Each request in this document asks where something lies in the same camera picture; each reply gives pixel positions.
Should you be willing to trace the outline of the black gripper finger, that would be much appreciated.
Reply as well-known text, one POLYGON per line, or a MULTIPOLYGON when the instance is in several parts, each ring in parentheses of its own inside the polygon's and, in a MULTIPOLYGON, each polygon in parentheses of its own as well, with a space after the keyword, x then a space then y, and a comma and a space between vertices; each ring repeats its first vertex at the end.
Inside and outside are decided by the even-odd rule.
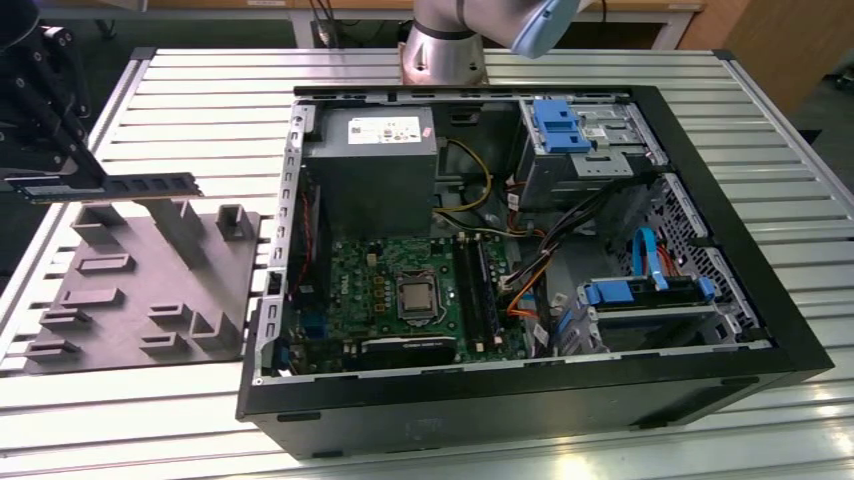
POLYGON ((99 186, 105 173, 88 149, 77 93, 40 49, 1 52, 1 172, 59 176, 99 186))
POLYGON ((91 115, 91 96, 76 36, 68 28, 43 27, 43 38, 52 57, 52 67, 73 94, 73 111, 80 118, 91 115))

